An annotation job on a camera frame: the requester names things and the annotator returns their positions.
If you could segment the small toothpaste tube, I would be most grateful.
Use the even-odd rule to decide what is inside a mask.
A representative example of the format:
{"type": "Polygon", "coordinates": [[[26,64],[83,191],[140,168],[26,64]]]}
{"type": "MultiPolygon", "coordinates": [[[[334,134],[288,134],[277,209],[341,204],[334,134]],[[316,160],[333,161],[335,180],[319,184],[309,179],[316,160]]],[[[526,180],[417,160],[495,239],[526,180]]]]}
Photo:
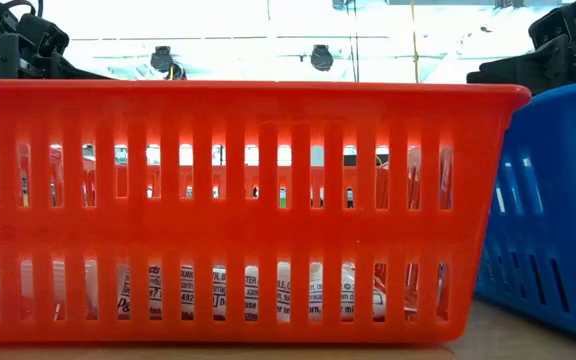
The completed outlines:
{"type": "MultiPolygon", "coordinates": [[[[277,265],[276,284],[277,320],[290,321],[291,315],[291,268],[288,262],[277,265]]],[[[149,316],[152,320],[163,317],[163,270],[159,265],[149,267],[149,316]]],[[[226,267],[216,265],[212,270],[213,319],[224,321],[227,315],[227,273],[226,267]]],[[[312,321],[319,321],[323,315],[323,264],[313,262],[309,270],[308,314],[312,321]]],[[[191,265],[180,268],[181,318],[191,321],[195,315],[195,271],[191,265]]],[[[341,269],[341,319],[350,322],[355,313],[355,266],[344,263],[341,269]]],[[[126,319],[130,315],[131,279],[127,266],[119,267],[118,316],[126,319]]],[[[372,315],[375,321],[383,321],[386,315],[386,293],[383,284],[373,280],[372,315]]],[[[244,319],[256,321],[259,318],[259,269],[249,265],[244,271],[244,319]]]]}

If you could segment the dark round ceiling fixture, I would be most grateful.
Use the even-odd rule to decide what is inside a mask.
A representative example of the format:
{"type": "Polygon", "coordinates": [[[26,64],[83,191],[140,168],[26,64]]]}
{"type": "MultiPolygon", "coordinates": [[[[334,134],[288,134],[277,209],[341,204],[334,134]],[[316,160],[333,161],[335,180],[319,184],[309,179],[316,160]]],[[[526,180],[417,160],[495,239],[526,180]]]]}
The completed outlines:
{"type": "Polygon", "coordinates": [[[318,71],[329,71],[334,63],[334,59],[329,51],[329,47],[323,44],[315,45],[310,56],[310,62],[311,65],[318,71]]]}
{"type": "Polygon", "coordinates": [[[155,47],[155,51],[151,54],[150,66],[163,74],[165,80],[181,81],[187,79],[185,69],[173,59],[169,46],[155,47]]]}

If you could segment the blue slotted plastic basket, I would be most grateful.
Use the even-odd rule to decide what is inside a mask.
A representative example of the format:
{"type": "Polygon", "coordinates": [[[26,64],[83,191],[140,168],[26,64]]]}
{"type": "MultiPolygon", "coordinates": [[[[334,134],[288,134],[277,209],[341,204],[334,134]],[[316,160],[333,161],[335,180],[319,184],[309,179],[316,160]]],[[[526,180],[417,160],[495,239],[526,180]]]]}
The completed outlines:
{"type": "Polygon", "coordinates": [[[576,84],[513,115],[475,292],[576,335],[576,84]]]}

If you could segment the red slotted plastic basket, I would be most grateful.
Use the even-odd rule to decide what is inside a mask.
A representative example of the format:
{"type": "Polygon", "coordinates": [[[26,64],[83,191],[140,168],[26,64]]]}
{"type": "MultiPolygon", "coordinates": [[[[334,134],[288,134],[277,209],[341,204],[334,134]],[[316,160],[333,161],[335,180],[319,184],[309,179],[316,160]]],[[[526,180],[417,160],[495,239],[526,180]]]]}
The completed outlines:
{"type": "Polygon", "coordinates": [[[0,342],[454,340],[503,136],[529,99],[512,85],[0,80],[0,342]],[[287,323],[280,262],[291,268],[287,323]],[[308,314],[313,262],[323,264],[319,321],[308,314]],[[355,266],[350,322],[344,263],[355,266]],[[159,320],[152,265],[163,270],[159,320]],[[183,265],[195,271],[191,321],[183,265]],[[216,265],[227,273],[224,321],[213,319],[216,265]],[[256,321],[244,319],[249,265],[256,321]]]}

